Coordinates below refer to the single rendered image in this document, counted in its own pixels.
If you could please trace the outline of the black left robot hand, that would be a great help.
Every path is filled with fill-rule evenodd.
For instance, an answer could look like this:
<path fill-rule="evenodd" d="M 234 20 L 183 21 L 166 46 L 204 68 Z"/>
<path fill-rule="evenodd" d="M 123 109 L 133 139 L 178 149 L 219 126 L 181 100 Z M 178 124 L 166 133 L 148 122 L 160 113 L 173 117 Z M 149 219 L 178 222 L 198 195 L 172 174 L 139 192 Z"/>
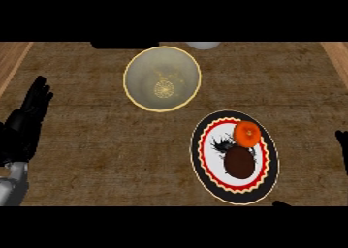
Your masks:
<path fill-rule="evenodd" d="M 12 111 L 6 122 L 0 122 L 0 167 L 13 162 L 28 162 L 33 158 L 52 98 L 46 78 L 38 76 L 27 90 L 21 107 Z"/>

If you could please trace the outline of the brown cupcake with orange frosting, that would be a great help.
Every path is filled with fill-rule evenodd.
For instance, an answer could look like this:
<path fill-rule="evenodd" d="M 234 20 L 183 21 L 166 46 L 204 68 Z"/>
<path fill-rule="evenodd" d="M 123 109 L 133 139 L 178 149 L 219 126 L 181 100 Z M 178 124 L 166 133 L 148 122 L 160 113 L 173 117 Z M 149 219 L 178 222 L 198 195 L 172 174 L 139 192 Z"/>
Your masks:
<path fill-rule="evenodd" d="M 259 143 L 260 131 L 253 122 L 241 121 L 234 127 L 234 145 L 225 152 L 225 173 L 237 178 L 247 179 L 255 171 L 255 159 L 249 149 Z"/>

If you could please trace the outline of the black red white plate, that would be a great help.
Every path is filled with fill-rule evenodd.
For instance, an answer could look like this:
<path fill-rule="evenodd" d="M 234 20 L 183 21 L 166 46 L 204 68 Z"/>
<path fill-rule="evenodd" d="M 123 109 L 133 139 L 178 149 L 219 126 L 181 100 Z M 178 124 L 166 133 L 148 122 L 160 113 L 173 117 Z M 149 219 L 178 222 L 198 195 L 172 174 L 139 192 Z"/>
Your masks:
<path fill-rule="evenodd" d="M 247 149 L 255 170 L 246 179 L 232 177 L 223 166 L 226 148 L 235 144 L 234 128 L 241 121 L 253 122 L 260 131 L 260 140 Z M 226 109 L 207 114 L 195 124 L 189 152 L 197 180 L 215 198 L 247 205 L 266 197 L 277 184 L 280 159 L 271 135 L 255 118 Z"/>

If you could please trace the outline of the beige bowl with yellow rim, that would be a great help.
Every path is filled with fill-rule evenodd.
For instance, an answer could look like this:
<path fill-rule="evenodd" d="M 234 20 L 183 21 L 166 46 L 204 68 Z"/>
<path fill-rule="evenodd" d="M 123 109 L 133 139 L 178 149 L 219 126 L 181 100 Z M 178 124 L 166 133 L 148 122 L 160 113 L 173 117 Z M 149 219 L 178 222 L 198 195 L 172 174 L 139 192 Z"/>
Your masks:
<path fill-rule="evenodd" d="M 194 99 L 201 72 L 194 57 L 173 46 L 139 52 L 123 72 L 124 94 L 133 105 L 151 112 L 179 109 Z"/>

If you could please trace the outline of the brown woven placemat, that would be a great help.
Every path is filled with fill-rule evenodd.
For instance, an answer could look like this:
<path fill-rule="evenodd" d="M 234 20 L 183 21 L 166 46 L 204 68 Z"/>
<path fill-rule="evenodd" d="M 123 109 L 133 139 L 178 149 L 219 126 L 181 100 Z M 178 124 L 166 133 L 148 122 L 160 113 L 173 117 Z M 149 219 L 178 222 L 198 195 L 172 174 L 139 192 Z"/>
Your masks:
<path fill-rule="evenodd" d="M 346 203 L 348 177 L 334 138 L 348 131 L 348 90 L 317 43 L 223 43 L 194 50 L 201 84 L 166 113 L 129 101 L 121 75 L 132 50 L 37 43 L 0 98 L 0 120 L 35 77 L 53 99 L 28 166 L 28 205 L 218 205 L 194 173 L 191 136 L 200 119 L 232 109 L 263 125 L 280 176 L 260 204 Z"/>

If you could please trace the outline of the black appliance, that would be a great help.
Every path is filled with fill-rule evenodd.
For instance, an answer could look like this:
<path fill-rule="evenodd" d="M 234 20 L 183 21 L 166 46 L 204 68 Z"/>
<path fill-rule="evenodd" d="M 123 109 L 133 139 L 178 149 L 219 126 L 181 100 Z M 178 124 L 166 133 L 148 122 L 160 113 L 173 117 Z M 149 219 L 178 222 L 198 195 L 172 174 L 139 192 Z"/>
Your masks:
<path fill-rule="evenodd" d="M 148 49 L 158 46 L 158 42 L 92 41 L 95 49 Z"/>

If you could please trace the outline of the white round object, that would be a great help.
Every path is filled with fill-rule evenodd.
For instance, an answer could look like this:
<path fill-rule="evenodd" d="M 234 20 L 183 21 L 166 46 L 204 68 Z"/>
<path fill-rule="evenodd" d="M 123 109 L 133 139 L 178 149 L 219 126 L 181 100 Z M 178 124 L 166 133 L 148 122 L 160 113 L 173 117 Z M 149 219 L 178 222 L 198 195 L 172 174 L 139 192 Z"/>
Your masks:
<path fill-rule="evenodd" d="M 209 50 L 219 46 L 219 42 L 186 42 L 186 45 L 200 50 Z"/>

